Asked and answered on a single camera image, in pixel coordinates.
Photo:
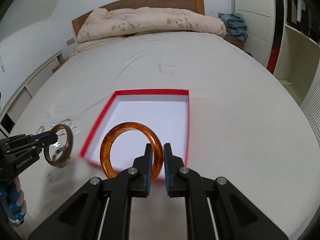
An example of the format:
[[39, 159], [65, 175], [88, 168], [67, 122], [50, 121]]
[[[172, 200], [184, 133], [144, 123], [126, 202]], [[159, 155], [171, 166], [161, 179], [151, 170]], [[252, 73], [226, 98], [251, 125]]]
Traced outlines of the blue white gloved left hand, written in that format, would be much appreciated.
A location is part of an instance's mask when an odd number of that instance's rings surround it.
[[15, 177], [8, 184], [1, 184], [1, 216], [12, 228], [21, 226], [27, 213], [20, 179]]

